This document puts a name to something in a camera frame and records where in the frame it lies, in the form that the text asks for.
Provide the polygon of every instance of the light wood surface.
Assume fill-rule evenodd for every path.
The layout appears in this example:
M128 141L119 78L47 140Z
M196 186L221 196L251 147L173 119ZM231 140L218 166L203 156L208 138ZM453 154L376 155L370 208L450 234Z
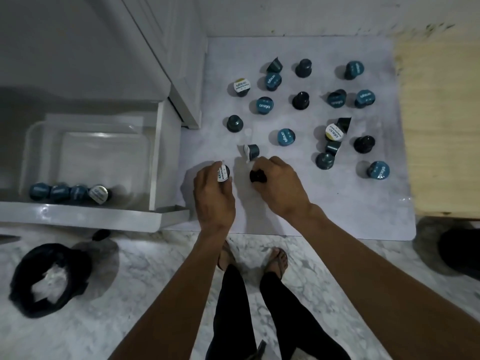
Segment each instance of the light wood surface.
M395 49L416 212L480 218L480 43Z

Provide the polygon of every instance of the open drawer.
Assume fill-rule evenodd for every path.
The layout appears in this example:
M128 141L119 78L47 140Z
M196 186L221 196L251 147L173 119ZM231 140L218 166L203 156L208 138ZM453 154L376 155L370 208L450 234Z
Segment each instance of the open drawer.
M181 120L169 101L0 108L0 221L155 232L187 221L175 206ZM102 185L93 200L35 202L38 182Z

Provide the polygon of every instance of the hand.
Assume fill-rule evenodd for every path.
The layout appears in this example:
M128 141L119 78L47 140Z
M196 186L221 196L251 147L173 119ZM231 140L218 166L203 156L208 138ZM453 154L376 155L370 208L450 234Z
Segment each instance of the hand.
M312 204L303 189L297 173L278 156L267 159L259 157L253 165L253 171L264 171L267 182L254 182L253 187L273 213L287 221L306 215Z
M201 169L193 180L193 196L198 221L202 230L226 230L235 220L235 198L232 193L232 178L217 181L222 162L215 162Z

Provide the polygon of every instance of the black leggings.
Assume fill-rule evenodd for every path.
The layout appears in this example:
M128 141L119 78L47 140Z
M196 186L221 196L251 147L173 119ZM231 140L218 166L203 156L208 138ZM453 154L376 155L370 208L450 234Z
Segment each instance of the black leggings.
M296 348L317 359L350 360L275 273L263 275L260 292L276 327L282 360L290 360ZM245 360L256 350L247 290L238 269L229 265L223 275L206 359Z

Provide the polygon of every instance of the person's left hand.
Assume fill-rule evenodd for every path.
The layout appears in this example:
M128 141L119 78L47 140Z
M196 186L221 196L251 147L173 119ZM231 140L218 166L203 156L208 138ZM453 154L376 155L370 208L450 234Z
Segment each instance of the person's left hand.
M235 220L232 177L217 181L222 162L201 169L193 180L193 195L202 230L230 230Z

